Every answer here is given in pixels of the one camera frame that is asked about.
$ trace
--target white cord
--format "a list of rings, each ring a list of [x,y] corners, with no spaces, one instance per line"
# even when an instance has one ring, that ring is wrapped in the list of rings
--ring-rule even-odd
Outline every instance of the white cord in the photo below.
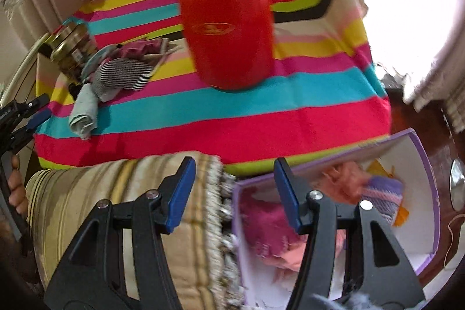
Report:
[[[452,224],[452,222],[454,222],[455,220],[457,220],[457,219],[459,219],[459,218],[465,218],[465,214],[459,214],[459,215],[455,216],[455,217],[449,222],[449,224],[447,225],[447,228],[449,229],[450,236],[452,237],[452,239],[450,240],[449,248],[447,249],[446,256],[444,257],[444,267],[443,267],[444,269],[446,269],[447,255],[449,254],[450,249],[452,248],[452,245],[453,245],[453,243],[454,243],[454,233],[452,233],[452,229],[450,228],[450,225]]]

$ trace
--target thermos logo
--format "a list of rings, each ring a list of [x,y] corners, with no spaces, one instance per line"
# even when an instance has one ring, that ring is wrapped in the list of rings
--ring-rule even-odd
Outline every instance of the thermos logo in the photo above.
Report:
[[[203,23],[192,26],[195,33],[208,36],[225,35],[233,31],[234,25],[228,23]]]

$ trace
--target silver screw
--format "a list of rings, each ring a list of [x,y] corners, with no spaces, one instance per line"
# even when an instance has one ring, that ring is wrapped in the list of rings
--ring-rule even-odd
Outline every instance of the silver screw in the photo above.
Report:
[[[373,204],[368,200],[362,200],[360,201],[360,208],[363,210],[371,210],[373,209]]]
[[[97,203],[97,208],[99,208],[99,209],[105,209],[105,208],[108,208],[109,205],[110,205],[110,201],[107,200],[106,198],[104,198],[103,200],[100,200],[100,201]]]
[[[308,194],[313,200],[321,200],[323,198],[323,194],[320,191],[311,191]]]
[[[146,197],[150,200],[155,200],[159,195],[160,193],[156,189],[151,189],[146,193]]]

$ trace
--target beige striped fabric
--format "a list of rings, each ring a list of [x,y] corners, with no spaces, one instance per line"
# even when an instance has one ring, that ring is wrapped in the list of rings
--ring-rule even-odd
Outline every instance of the beige striped fabric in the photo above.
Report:
[[[164,251],[185,310],[223,309],[225,293],[220,285],[223,260],[219,250],[222,164],[217,157],[198,152],[35,174],[26,187],[28,220],[44,287],[97,201],[108,198],[120,203],[136,199],[157,188],[164,177],[173,175],[186,156],[196,161],[196,180],[181,225],[171,235],[163,236]],[[138,298],[130,230],[125,230],[123,243],[127,292],[130,297]]]

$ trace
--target wall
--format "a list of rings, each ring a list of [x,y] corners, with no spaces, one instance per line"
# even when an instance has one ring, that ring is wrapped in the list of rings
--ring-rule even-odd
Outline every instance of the wall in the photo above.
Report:
[[[0,86],[1,83],[8,83],[26,54],[26,47],[11,28],[0,6]]]

